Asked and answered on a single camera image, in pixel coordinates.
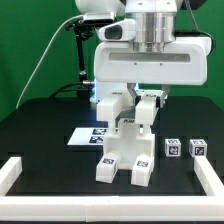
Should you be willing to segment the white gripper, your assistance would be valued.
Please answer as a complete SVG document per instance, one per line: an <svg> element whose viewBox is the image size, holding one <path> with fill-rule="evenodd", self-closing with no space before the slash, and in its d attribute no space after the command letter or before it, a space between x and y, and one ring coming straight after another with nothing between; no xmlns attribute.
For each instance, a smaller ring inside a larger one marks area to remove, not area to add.
<svg viewBox="0 0 224 224"><path fill-rule="evenodd" d="M94 58L99 82L127 83L133 106L137 105L136 83L162 84L156 106L162 108L170 85L202 85L207 80L209 37L177 37L160 53L137 53L128 42L103 42Z"/></svg>

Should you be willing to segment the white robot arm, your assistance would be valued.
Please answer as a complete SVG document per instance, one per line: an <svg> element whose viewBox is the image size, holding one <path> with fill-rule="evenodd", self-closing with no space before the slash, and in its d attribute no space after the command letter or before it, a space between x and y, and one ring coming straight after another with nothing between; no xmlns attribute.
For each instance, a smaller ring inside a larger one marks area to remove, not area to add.
<svg viewBox="0 0 224 224"><path fill-rule="evenodd" d="M83 22L100 39L94 55L97 103L117 88L135 84L202 85L207 80L210 37L175 30L189 0L75 0Z"/></svg>

